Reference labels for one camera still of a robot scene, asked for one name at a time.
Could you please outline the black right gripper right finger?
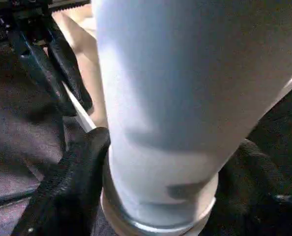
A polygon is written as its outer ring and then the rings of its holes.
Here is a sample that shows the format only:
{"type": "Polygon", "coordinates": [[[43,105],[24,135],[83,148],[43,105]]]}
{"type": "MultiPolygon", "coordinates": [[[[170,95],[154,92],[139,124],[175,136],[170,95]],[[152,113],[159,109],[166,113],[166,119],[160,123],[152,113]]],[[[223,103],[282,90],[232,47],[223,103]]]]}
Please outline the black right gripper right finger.
{"type": "Polygon", "coordinates": [[[211,236],[292,236],[292,185],[251,141],[219,172],[211,236]]]}

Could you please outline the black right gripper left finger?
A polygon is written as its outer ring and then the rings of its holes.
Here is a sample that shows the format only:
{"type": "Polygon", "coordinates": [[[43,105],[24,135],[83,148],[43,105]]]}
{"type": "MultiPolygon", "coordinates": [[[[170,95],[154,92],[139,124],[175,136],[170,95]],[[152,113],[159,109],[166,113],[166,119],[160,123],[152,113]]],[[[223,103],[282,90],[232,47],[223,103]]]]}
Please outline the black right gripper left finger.
{"type": "Polygon", "coordinates": [[[95,128],[73,143],[44,176],[14,227],[13,235],[91,235],[110,143],[105,127],[95,128]]]}

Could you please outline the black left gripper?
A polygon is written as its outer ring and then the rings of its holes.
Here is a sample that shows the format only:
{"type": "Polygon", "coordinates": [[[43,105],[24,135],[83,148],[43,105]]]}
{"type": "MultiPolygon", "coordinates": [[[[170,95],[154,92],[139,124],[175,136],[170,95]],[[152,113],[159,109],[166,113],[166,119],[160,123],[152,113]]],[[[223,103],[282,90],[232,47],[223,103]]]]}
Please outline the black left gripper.
{"type": "MultiPolygon", "coordinates": [[[[0,42],[6,40],[6,31],[13,28],[18,21],[35,21],[59,10],[89,3],[89,0],[0,0],[0,42]]],[[[20,50],[19,59],[34,83],[47,92],[64,116],[75,116],[76,110],[62,83],[62,76],[82,107],[86,111],[90,110],[92,99],[85,88],[76,56],[69,43],[63,38],[53,39],[49,43],[48,54],[49,57],[41,47],[32,45],[20,50]],[[62,76],[49,58],[54,61],[62,76]]]]}

